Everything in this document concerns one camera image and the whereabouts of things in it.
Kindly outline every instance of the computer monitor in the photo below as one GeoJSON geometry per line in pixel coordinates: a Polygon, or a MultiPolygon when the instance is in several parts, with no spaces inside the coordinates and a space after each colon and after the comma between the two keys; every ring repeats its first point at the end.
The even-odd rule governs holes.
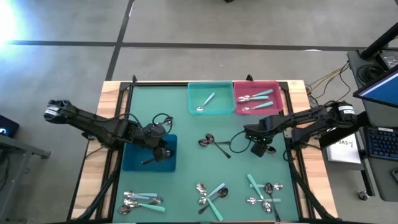
{"type": "Polygon", "coordinates": [[[353,96],[398,108],[398,65],[355,91],[353,96]]]}

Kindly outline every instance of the transparent pink bin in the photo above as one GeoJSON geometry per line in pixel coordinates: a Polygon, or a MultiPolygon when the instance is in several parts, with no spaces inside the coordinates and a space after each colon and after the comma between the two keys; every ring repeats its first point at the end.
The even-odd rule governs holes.
{"type": "Polygon", "coordinates": [[[273,89],[273,92],[268,94],[268,100],[251,100],[244,103],[236,103],[236,113],[237,114],[262,114],[262,115],[272,115],[278,114],[284,106],[282,102],[282,96],[280,95],[279,83],[277,81],[238,81],[234,82],[234,96],[235,101],[240,96],[244,95],[255,95],[257,93],[273,89]],[[273,105],[267,106],[265,108],[259,108],[254,110],[243,111],[244,107],[252,108],[254,106],[267,103],[269,101],[274,102],[273,105]]]}

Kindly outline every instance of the wooden table frame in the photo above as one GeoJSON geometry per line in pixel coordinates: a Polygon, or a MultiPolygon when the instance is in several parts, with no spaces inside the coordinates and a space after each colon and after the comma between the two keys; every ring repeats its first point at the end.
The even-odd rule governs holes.
{"type": "MultiPolygon", "coordinates": [[[[283,90],[282,100],[284,102],[284,114],[296,113],[309,109],[309,102],[305,92],[303,81],[279,81],[283,90]]],[[[187,81],[166,81],[166,82],[135,82],[137,86],[186,86],[187,81]]],[[[132,92],[134,87],[132,82],[104,82],[99,100],[97,114],[107,118],[116,116],[121,113],[128,113],[132,100],[132,92]]],[[[86,153],[90,153],[98,148],[100,144],[97,141],[90,141],[86,153]]],[[[75,194],[72,199],[68,220],[76,218],[91,203],[92,199],[98,193],[100,187],[109,177],[109,171],[113,169],[116,159],[121,159],[122,153],[117,151],[99,151],[92,158],[87,158],[82,163],[81,173],[76,184],[75,194]]],[[[298,151],[295,166],[300,172],[304,182],[310,186],[312,192],[323,204],[327,211],[337,216],[333,196],[323,163],[322,152],[319,149],[309,147],[304,151],[298,151]]],[[[104,201],[102,201],[96,210],[95,215],[91,218],[100,220],[105,217],[106,222],[112,220],[115,196],[117,191],[118,178],[114,186],[108,190],[104,201]]],[[[311,203],[305,198],[300,187],[295,184],[294,187],[298,215],[301,218],[319,218],[319,215],[312,208],[311,203]]]]}

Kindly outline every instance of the concrete floor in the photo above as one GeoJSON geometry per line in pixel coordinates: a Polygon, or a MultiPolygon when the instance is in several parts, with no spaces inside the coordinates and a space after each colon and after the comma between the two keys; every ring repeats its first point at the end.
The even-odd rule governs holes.
{"type": "MultiPolygon", "coordinates": [[[[13,21],[15,27],[0,37],[115,42],[127,2],[6,1],[12,13],[5,15],[14,15],[6,22],[13,21]]],[[[136,0],[124,41],[365,47],[397,22],[397,15],[393,0],[236,0],[231,4],[136,0]]],[[[42,115],[50,99],[69,99],[95,112],[113,49],[0,46],[0,88],[7,93],[0,95],[0,114],[21,124],[19,140],[52,151],[49,160],[32,161],[12,218],[27,218],[28,223],[66,219],[87,141],[77,129],[46,123],[42,115]]],[[[140,80],[225,80],[250,73],[255,79],[310,83],[346,60],[346,52],[122,48],[113,80],[130,80],[133,74],[140,80]]],[[[356,88],[349,70],[343,78],[356,88]]],[[[335,79],[320,103],[346,91],[335,79]]],[[[351,96],[344,100],[354,104],[357,112],[363,110],[361,101],[351,96]]],[[[364,188],[359,171],[342,171],[330,163],[326,168],[339,217],[396,223],[397,203],[379,197],[367,202],[357,199],[355,192],[364,188]]]]}

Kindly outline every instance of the white paper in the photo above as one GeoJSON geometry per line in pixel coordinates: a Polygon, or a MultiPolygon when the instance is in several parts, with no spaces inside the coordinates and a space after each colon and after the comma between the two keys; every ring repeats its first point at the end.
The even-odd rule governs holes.
{"type": "Polygon", "coordinates": [[[345,137],[344,139],[327,147],[329,161],[334,162],[350,162],[360,164],[358,146],[356,145],[355,134],[345,137]]]}

